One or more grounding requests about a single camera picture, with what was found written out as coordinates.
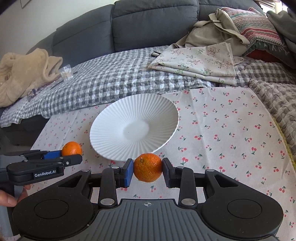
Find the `person's left hand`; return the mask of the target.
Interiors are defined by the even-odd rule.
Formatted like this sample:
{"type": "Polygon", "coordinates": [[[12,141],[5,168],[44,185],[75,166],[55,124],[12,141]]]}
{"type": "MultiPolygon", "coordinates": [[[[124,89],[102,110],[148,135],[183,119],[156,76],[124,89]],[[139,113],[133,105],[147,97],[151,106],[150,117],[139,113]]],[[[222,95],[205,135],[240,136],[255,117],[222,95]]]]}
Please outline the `person's left hand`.
{"type": "Polygon", "coordinates": [[[19,203],[21,200],[26,198],[28,196],[27,191],[30,190],[31,186],[30,185],[25,185],[23,187],[23,191],[16,200],[15,197],[11,196],[10,194],[4,192],[3,190],[0,191],[0,206],[5,206],[5,207],[15,207],[17,203],[19,203]]]}

